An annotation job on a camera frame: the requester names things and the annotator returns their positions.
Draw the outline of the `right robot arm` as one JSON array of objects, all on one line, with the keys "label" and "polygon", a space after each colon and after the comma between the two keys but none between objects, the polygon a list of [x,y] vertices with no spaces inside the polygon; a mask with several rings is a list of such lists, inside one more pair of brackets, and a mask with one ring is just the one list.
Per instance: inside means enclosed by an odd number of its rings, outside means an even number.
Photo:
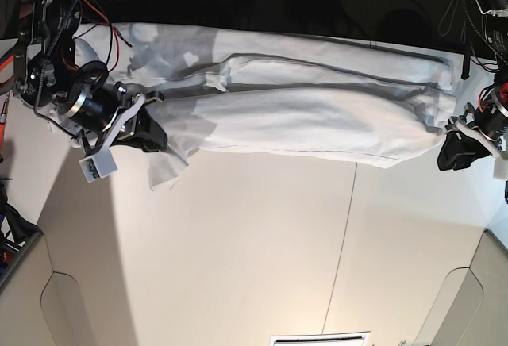
[{"label": "right robot arm", "polygon": [[[120,34],[89,0],[29,0],[17,43],[1,58],[13,64],[12,91],[33,113],[80,144],[86,155],[115,145],[146,153],[168,149],[167,134],[148,113],[161,93],[134,92],[109,84],[110,59],[120,59]],[[110,42],[105,60],[75,61],[77,31],[85,9],[94,11]]]}]

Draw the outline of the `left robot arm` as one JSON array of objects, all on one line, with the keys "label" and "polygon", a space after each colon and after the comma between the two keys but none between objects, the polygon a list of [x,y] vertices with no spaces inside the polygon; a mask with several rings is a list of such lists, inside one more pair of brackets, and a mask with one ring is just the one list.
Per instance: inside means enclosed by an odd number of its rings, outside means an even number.
[{"label": "left robot arm", "polygon": [[494,80],[445,126],[446,137],[437,157],[440,171],[460,171],[487,156],[495,159],[494,178],[507,180],[507,0],[460,0],[464,10],[465,49],[461,78],[471,63]]}]

